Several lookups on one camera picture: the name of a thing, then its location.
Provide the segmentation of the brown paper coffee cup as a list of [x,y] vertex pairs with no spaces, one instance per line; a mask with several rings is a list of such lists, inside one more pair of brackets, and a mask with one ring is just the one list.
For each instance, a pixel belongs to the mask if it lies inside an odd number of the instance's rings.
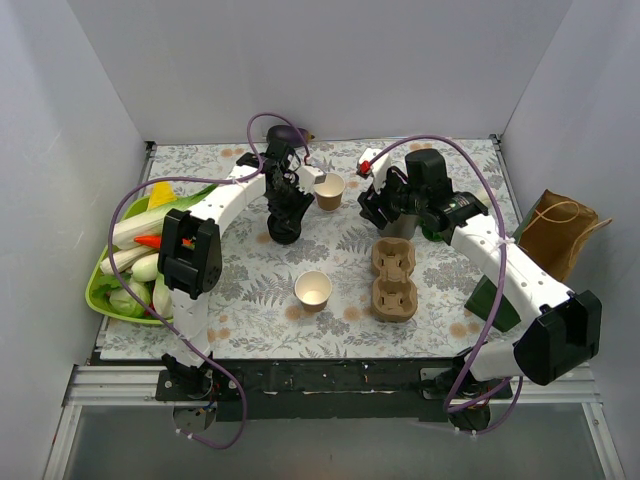
[[312,313],[320,312],[326,307],[331,293],[331,281],[321,271],[301,274],[294,285],[294,294],[303,309]]

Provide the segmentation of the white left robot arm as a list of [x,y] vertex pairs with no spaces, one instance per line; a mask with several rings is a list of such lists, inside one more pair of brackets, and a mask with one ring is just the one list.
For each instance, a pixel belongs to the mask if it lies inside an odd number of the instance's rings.
[[264,197],[271,238],[282,245],[295,242],[314,201],[314,186],[325,178],[325,172],[297,159],[289,144],[273,140],[260,155],[243,154],[222,184],[194,206],[166,215],[158,270],[169,289],[178,344],[161,360],[173,384],[188,398],[203,399],[214,386],[203,364],[211,352],[208,306],[222,273],[225,230],[247,206]]

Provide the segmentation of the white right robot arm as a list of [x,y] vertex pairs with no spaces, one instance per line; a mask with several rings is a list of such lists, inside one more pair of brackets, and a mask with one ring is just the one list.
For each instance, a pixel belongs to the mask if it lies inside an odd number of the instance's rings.
[[600,300],[555,280],[505,236],[503,224],[481,200],[454,190],[437,150],[413,151],[399,169],[386,150],[368,148],[357,173],[372,181],[358,197],[363,218],[379,229],[403,214],[421,218],[481,270],[496,286],[497,300],[507,300],[526,328],[515,342],[484,343],[464,355],[452,373],[460,395],[475,397],[489,381],[514,376],[545,386],[596,356]]

